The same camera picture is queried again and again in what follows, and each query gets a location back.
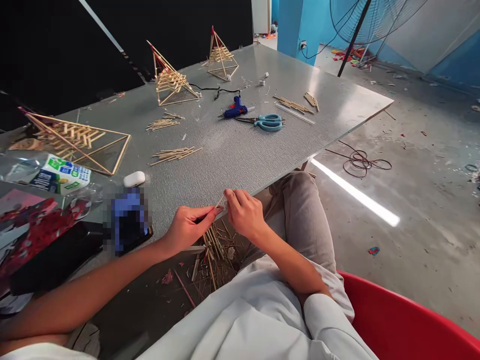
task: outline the black electrical cable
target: black electrical cable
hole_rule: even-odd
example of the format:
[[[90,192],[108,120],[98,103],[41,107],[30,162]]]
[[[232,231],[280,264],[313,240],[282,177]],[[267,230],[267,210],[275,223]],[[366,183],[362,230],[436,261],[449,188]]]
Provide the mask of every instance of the black electrical cable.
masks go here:
[[[356,7],[359,2],[360,2],[360,0],[357,0],[356,3],[354,3],[354,4],[351,6],[351,8],[348,9],[348,11],[345,13],[345,15],[343,15],[343,16],[341,17],[341,19],[337,21],[337,23],[335,24],[335,26],[337,26],[337,25],[344,19],[344,17],[347,16],[347,14],[350,12],[350,10],[352,10],[354,7]],[[350,20],[350,18],[352,17],[353,13],[354,13],[353,11],[350,13],[350,16],[349,16],[348,19],[343,23],[343,25],[340,26],[340,28],[339,28],[338,31],[336,32],[335,36],[333,37],[333,39],[330,40],[324,47],[322,47],[321,50],[320,50],[319,52],[317,52],[315,55],[312,55],[312,56],[310,56],[310,57],[307,57],[307,56],[309,55],[309,46],[305,44],[305,47],[306,47],[306,55],[304,54],[304,48],[303,48],[303,47],[301,48],[301,54],[303,55],[303,57],[304,57],[305,59],[311,59],[311,58],[317,56],[318,54],[320,54],[328,45],[330,45],[330,43],[331,43],[333,40],[335,40],[335,39],[337,38],[337,36],[339,35],[340,30],[342,30],[342,28],[345,26],[345,24],[349,22],[349,20]]]
[[[353,147],[351,147],[347,143],[344,143],[343,141],[340,141],[340,140],[338,140],[338,141],[340,143],[342,143],[343,145],[347,145],[350,149],[353,150],[353,152],[350,154],[350,156],[346,156],[346,155],[343,155],[343,154],[340,154],[338,152],[328,150],[328,149],[325,149],[325,150],[348,159],[347,161],[345,161],[343,163],[343,170],[345,170],[345,172],[347,174],[352,175],[356,178],[364,178],[364,177],[367,176],[367,172],[373,167],[375,167],[377,169],[382,169],[382,170],[390,170],[392,168],[392,164],[390,162],[388,162],[387,160],[384,160],[384,159],[368,160],[367,159],[368,154],[365,151],[354,149]],[[389,165],[390,167],[381,167],[381,166],[377,165],[380,162],[383,162],[383,163]],[[350,163],[350,165],[352,165],[354,168],[365,170],[365,175],[352,174],[351,172],[349,172],[345,168],[345,164],[347,164],[347,163]]]
[[[226,93],[238,93],[238,97],[241,98],[241,96],[240,96],[240,90],[226,90],[226,89],[220,88],[220,86],[219,86],[219,87],[204,87],[204,88],[202,88],[202,87],[200,87],[200,86],[198,86],[198,85],[195,85],[195,84],[192,84],[192,83],[190,83],[190,85],[192,85],[192,86],[194,86],[194,87],[196,87],[196,88],[198,88],[198,89],[200,89],[200,90],[216,90],[216,96],[215,96],[215,98],[213,99],[213,101],[215,101],[215,100],[217,100],[217,99],[219,98],[221,91],[224,91],[224,92],[226,92]]]

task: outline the pyramid frame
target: pyramid frame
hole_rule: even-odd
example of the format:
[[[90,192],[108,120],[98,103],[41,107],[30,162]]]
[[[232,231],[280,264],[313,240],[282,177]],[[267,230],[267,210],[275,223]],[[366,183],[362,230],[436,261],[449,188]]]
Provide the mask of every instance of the pyramid frame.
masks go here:
[[[101,168],[101,170],[85,165],[78,165],[108,176],[114,175],[117,171],[120,165],[120,161],[122,160],[124,152],[127,148],[127,144],[132,137],[130,134],[123,132],[60,120],[54,117],[39,115],[34,112],[28,112],[25,110],[22,110],[22,112],[40,130],[40,132],[38,132],[36,135],[41,139],[41,142],[43,144],[45,144],[47,147],[52,147],[52,149],[50,149],[50,152],[53,152],[54,155],[58,156],[59,158],[67,158],[70,156],[74,156],[75,153],[80,153],[81,156],[73,159],[71,161],[72,163],[78,164],[78,162],[80,162],[81,160],[88,159],[92,163],[97,165],[99,168]],[[48,120],[48,122],[53,123],[53,125],[49,126],[45,122],[39,120],[37,117]],[[94,141],[98,140],[107,133],[121,135],[121,137],[89,153],[85,153],[81,150],[81,148],[91,149]],[[125,142],[121,148],[120,154],[116,159],[112,171],[108,170],[105,166],[103,166],[91,157],[91,155],[98,153],[99,151],[104,150],[122,140],[125,140]]]
[[[235,65],[225,66],[224,61],[225,62],[234,61]],[[221,63],[221,67],[219,67],[217,69],[211,69],[210,70],[210,66],[212,64],[218,63],[218,62]],[[227,46],[225,45],[225,43],[222,41],[222,39],[220,38],[220,36],[217,34],[217,32],[214,30],[214,27],[212,26],[211,27],[211,38],[210,38],[210,55],[208,56],[208,70],[207,70],[207,72],[212,74],[213,76],[219,78],[219,79],[222,79],[222,80],[228,82],[230,80],[227,77],[227,69],[235,68],[232,71],[232,73],[229,74],[230,79],[231,79],[232,76],[235,74],[235,72],[237,71],[237,69],[239,67],[240,67],[240,65],[237,62],[237,60],[235,60],[234,55],[227,49]],[[225,75],[225,77],[221,77],[220,75],[214,73],[214,72],[217,72],[219,70],[223,70],[223,74]]]
[[[150,43],[150,41],[147,40],[146,42],[150,45],[151,52],[153,53],[153,67],[155,68],[156,97],[158,99],[158,106],[167,106],[200,99],[200,96],[192,89],[186,80],[187,77],[175,70],[174,67],[167,61],[167,59],[164,58],[162,54],[155,48],[155,46]],[[160,69],[162,69],[160,74],[157,65],[159,65]],[[179,94],[182,89],[188,90],[193,94],[194,98],[166,103],[171,96],[174,94]],[[168,94],[165,99],[160,101],[160,93],[165,91],[170,91],[170,94]]]

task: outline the white shirt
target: white shirt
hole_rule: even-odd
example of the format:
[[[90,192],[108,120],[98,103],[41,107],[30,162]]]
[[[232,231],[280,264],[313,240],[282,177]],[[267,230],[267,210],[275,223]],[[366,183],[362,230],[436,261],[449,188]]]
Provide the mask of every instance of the white shirt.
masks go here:
[[[265,255],[207,297],[138,359],[377,359],[350,323],[354,311],[342,282],[320,265],[312,265],[335,301],[327,295],[311,295],[302,313],[278,266]],[[6,359],[60,357],[92,359],[45,343],[5,355]]]

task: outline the person's left hand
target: person's left hand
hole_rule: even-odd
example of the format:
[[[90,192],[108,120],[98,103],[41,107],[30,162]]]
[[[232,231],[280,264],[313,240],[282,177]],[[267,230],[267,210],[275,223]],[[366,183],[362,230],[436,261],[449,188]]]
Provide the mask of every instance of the person's left hand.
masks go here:
[[[215,208],[213,205],[196,208],[180,206],[173,217],[170,228],[160,242],[172,255],[181,252],[207,232],[223,209],[222,206]],[[195,220],[202,217],[205,218],[198,224],[195,223]]]

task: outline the hand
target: hand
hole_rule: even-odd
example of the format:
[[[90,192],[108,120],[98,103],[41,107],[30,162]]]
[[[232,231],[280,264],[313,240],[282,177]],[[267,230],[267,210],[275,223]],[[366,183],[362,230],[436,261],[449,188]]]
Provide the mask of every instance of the hand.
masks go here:
[[[228,219],[240,234],[257,247],[269,228],[264,220],[262,203],[245,190],[225,189],[228,200]]]
[[[223,206],[215,208],[213,205],[197,208],[180,206],[170,228],[159,241],[168,252],[171,252],[171,256],[178,254],[205,234],[223,209]],[[198,224],[195,223],[195,220],[202,217],[205,218]]]

